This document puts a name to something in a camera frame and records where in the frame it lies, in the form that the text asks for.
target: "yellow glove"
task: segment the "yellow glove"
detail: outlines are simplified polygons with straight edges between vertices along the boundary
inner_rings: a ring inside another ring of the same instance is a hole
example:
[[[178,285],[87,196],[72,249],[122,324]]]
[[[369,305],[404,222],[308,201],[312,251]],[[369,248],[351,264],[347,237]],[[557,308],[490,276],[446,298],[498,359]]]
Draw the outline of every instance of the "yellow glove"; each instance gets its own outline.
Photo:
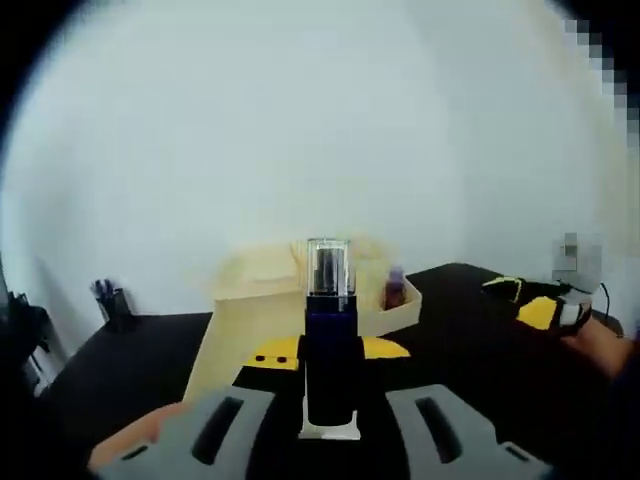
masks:
[[[591,317],[591,297],[564,283],[497,277],[482,290],[518,308],[517,319],[538,330],[575,335]]]

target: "small purple bottle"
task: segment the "small purple bottle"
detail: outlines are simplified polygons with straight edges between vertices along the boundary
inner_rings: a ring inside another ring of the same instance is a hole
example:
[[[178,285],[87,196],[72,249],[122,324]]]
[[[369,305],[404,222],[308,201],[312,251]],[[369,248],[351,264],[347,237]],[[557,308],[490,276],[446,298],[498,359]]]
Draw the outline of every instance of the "small purple bottle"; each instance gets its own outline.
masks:
[[[392,267],[384,287],[384,309],[391,310],[404,305],[405,302],[404,271],[400,267]]]

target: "black cable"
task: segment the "black cable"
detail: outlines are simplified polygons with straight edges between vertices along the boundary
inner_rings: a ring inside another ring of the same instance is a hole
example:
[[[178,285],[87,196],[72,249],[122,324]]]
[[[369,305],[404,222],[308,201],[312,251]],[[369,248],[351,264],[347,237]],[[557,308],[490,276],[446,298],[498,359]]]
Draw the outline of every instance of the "black cable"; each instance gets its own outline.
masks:
[[[611,298],[609,297],[609,290],[607,290],[607,286],[604,284],[604,282],[601,282],[600,286],[602,287],[602,290],[604,290],[604,294],[607,297],[607,311],[604,314],[604,321],[606,322],[607,320],[609,320],[609,305],[611,304]]]

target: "black object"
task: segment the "black object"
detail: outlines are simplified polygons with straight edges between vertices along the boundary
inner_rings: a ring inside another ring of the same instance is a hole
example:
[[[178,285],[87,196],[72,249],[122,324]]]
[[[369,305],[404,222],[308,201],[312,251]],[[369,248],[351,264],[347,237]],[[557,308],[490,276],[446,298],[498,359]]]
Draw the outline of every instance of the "black object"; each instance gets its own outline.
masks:
[[[135,329],[137,321],[131,314],[122,288],[116,288],[111,280],[106,279],[93,282],[91,291],[105,317],[107,331],[126,333]]]
[[[609,306],[611,305],[611,297],[609,297],[609,290],[607,286],[602,282],[600,284],[602,286],[602,290],[604,290],[604,295],[607,297],[607,311],[604,313],[604,322],[606,324],[607,320],[609,320]]]
[[[321,426],[349,423],[356,409],[358,364],[364,359],[355,295],[309,295],[301,342],[309,421]]]
[[[182,400],[211,313],[136,316],[135,330],[98,330],[40,400],[88,452],[156,408]]]
[[[37,347],[49,353],[45,330],[51,320],[44,308],[29,305],[24,294],[9,292],[4,317],[0,322],[4,361],[22,365]]]

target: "clear plastic cap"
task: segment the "clear plastic cap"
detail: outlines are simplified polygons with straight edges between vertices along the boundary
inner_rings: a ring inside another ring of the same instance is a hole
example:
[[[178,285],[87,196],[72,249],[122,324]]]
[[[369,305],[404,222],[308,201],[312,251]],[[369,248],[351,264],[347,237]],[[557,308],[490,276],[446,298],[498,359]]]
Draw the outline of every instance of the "clear plastic cap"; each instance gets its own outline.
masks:
[[[355,295],[356,276],[349,241],[312,238],[307,247],[307,295]]]

